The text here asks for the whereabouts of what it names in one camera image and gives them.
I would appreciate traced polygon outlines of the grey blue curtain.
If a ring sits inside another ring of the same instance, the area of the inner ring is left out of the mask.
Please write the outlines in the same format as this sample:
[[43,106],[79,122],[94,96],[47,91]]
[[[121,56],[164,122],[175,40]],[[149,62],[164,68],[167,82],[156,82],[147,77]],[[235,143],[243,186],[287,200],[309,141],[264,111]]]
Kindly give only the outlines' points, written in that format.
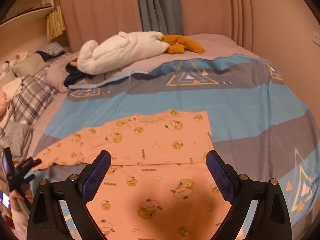
[[180,0],[138,0],[138,4],[144,31],[184,34]]

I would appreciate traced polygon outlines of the white plush goose toy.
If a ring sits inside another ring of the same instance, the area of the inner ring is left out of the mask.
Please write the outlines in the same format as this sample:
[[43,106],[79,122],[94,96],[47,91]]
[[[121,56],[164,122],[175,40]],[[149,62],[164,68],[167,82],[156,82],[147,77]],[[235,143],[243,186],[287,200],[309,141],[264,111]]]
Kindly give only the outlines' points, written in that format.
[[99,75],[126,67],[164,53],[183,54],[186,50],[202,54],[206,50],[197,41],[182,35],[164,35],[157,31],[120,31],[102,43],[89,40],[77,57],[77,69]]

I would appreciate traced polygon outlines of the pink mauve bed cover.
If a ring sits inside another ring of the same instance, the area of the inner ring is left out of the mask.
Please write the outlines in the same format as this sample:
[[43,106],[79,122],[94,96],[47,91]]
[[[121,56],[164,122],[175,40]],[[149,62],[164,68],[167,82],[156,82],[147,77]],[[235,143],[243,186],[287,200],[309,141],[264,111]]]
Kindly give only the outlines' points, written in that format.
[[[76,89],[98,88],[107,83],[124,79],[132,74],[150,74],[157,67],[173,61],[191,60],[191,59],[207,59],[214,60],[220,57],[228,57],[236,54],[242,54],[257,58],[258,56],[245,48],[238,46],[230,38],[216,34],[197,34],[189,37],[182,37],[182,41],[192,40],[191,44],[199,50],[200,47],[205,49],[202,53],[188,50],[182,43],[173,43],[169,47],[169,51],[155,57],[135,61],[132,64],[118,68],[109,72],[101,73],[93,78],[81,78],[76,81]],[[55,113],[61,107],[63,101],[68,95],[69,90],[63,86],[63,81],[67,76],[65,66],[71,61],[69,55],[63,56],[55,60],[51,66],[45,71],[46,77],[44,84],[50,88],[57,88],[55,95],[45,101],[44,110],[40,114],[40,118],[33,125],[33,137],[30,141],[27,157],[31,157],[35,152],[35,148],[39,143],[46,127],[50,123]]]

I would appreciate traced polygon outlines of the white power strip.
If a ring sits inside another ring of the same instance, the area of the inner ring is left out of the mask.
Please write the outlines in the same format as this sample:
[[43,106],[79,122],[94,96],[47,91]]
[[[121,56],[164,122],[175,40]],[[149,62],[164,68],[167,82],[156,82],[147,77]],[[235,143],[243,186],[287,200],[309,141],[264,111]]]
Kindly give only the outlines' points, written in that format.
[[320,33],[317,32],[313,32],[313,36],[312,36],[312,41],[313,43],[317,44],[318,46],[320,46]]

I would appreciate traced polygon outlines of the pink cartoon print garment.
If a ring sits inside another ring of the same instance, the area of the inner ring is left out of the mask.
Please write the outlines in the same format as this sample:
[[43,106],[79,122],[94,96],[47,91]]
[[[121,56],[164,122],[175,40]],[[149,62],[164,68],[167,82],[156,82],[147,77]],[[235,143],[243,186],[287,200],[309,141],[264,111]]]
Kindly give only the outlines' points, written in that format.
[[205,163],[213,148],[207,112],[170,109],[83,128],[37,157],[45,170],[110,153],[111,166],[87,206],[108,239],[210,239],[230,208]]

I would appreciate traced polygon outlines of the grey clothing pile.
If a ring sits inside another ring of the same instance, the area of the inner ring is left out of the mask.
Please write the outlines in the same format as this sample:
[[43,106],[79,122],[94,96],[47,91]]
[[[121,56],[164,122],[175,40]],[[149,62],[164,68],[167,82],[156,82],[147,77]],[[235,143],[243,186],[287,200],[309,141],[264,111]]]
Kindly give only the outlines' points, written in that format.
[[4,148],[9,147],[13,162],[19,163],[25,160],[32,136],[32,129],[27,124],[8,121],[5,129],[1,130],[1,157]]

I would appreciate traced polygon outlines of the plaid grey pillow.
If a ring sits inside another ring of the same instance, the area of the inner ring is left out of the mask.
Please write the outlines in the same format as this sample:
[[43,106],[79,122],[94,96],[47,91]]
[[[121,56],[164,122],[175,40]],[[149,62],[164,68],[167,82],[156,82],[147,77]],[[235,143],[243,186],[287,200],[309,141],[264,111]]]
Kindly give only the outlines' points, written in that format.
[[54,101],[57,90],[44,82],[46,76],[47,70],[43,69],[23,79],[21,91],[14,97],[12,103],[13,117],[16,122],[33,127]]

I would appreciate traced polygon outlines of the yellow tassel hanging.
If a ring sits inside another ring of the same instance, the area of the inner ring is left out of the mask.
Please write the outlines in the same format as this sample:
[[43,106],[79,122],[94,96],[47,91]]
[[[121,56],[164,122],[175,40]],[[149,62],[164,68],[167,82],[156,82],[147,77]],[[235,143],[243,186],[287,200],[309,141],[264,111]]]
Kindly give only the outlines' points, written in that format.
[[57,7],[47,15],[47,40],[53,40],[66,31],[62,10]]

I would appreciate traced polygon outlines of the dark folded clothing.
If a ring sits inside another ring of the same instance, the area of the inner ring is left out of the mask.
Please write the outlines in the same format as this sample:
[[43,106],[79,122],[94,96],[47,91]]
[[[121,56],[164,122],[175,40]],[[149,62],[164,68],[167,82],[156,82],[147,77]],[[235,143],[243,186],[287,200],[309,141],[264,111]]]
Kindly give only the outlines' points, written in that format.
[[83,73],[79,71],[76,66],[71,65],[70,63],[66,65],[65,67],[66,72],[68,73],[68,76],[64,80],[64,86],[69,87],[70,85],[74,85],[76,81],[81,79],[92,79],[93,75],[89,75],[86,73]]

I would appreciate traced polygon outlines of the blue grey patterned bed sheet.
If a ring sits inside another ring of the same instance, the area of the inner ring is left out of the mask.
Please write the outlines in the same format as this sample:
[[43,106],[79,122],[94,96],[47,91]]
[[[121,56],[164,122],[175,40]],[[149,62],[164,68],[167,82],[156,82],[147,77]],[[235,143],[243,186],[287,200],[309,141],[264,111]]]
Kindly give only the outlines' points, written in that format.
[[[86,127],[134,114],[205,111],[213,150],[238,173],[279,181],[295,225],[319,199],[319,127],[265,59],[236,54],[165,63],[102,87],[69,93],[33,155]],[[65,180],[86,164],[35,169],[37,180]]]

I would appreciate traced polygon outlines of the striped dark cushion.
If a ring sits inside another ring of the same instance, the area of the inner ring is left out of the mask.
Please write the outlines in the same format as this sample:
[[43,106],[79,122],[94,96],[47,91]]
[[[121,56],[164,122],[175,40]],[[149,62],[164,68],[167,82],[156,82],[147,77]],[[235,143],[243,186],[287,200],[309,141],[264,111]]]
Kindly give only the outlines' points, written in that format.
[[60,56],[66,51],[58,42],[52,42],[39,50],[36,51],[39,54],[44,62],[47,62],[49,59]]

